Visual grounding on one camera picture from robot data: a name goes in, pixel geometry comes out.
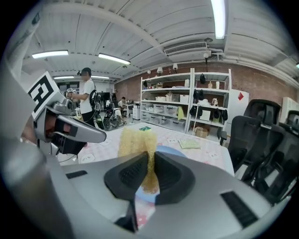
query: chair armrest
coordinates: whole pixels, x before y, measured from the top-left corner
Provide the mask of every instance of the chair armrest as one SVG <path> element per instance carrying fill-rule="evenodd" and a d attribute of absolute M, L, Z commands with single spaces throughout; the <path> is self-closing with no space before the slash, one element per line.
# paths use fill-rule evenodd
<path fill-rule="evenodd" d="M 223 140 L 227 140 L 228 139 L 228 133 L 226 131 L 221 131 L 221 136 L 220 136 Z"/>

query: red sign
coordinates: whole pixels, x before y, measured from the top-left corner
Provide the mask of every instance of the red sign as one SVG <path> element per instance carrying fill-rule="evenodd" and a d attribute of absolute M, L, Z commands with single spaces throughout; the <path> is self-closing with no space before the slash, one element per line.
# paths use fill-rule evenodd
<path fill-rule="evenodd" d="M 243 99 L 243 98 L 244 98 L 244 96 L 243 96 L 242 93 L 240 92 L 240 94 L 239 94 L 239 96 L 238 96 L 238 99 L 241 100 L 241 99 Z"/>

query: green paper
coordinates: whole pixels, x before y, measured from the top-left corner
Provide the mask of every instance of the green paper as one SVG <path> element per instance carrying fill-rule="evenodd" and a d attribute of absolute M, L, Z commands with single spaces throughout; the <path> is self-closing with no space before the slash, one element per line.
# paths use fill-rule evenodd
<path fill-rule="evenodd" d="M 200 148 L 199 142 L 196 140 L 179 140 L 182 149 Z"/>
<path fill-rule="evenodd" d="M 143 127 L 143 128 L 140 128 L 139 130 L 141 130 L 141 131 L 147 131 L 147 130 L 150 130 L 151 128 L 150 127 Z"/>

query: ceiling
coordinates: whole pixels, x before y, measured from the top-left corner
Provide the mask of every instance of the ceiling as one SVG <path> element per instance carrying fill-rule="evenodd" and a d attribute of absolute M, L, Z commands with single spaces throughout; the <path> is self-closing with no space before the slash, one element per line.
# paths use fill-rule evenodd
<path fill-rule="evenodd" d="M 209 47 L 224 51 L 220 61 L 260 68 L 298 87 L 298 51 L 269 8 L 260 0 L 227 0 L 226 14 L 226 37 L 216 40 L 210 0 L 47 0 L 22 70 L 31 74 L 45 68 L 52 76 L 69 76 L 90 67 L 94 75 L 116 82 L 172 64 L 163 50 L 173 44 L 211 38 Z M 69 55 L 32 58 L 62 49 Z M 123 68 L 98 58 L 99 53 L 131 65 Z"/>

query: fluorescent light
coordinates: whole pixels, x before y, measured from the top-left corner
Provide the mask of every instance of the fluorescent light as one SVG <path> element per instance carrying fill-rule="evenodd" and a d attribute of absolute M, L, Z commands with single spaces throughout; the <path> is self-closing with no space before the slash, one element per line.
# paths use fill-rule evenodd
<path fill-rule="evenodd" d="M 99 53 L 99 58 L 104 58 L 104 59 L 107 59 L 107 60 L 120 62 L 120 63 L 126 64 L 126 65 L 131 64 L 131 62 L 128 62 L 126 60 L 123 60 L 123 59 L 120 59 L 120 58 L 117 58 L 117 57 L 114 57 L 114 56 L 109 56 L 109 55 L 106 55 L 106 54 L 102 54 L 102 53 Z"/>
<path fill-rule="evenodd" d="M 92 76 L 92 78 L 109 79 L 109 77 Z"/>
<path fill-rule="evenodd" d="M 215 38 L 224 39 L 225 35 L 225 4 L 224 0 L 211 0 L 215 21 Z"/>
<path fill-rule="evenodd" d="M 69 52 L 67 50 L 57 50 L 57 51 L 48 51 L 48 52 L 42 52 L 33 54 L 32 57 L 34 59 L 42 58 L 42 57 L 48 57 L 48 56 L 66 56 Z"/>
<path fill-rule="evenodd" d="M 73 79 L 73 76 L 68 76 L 68 77 L 54 77 L 55 80 L 59 80 L 59 79 Z"/>

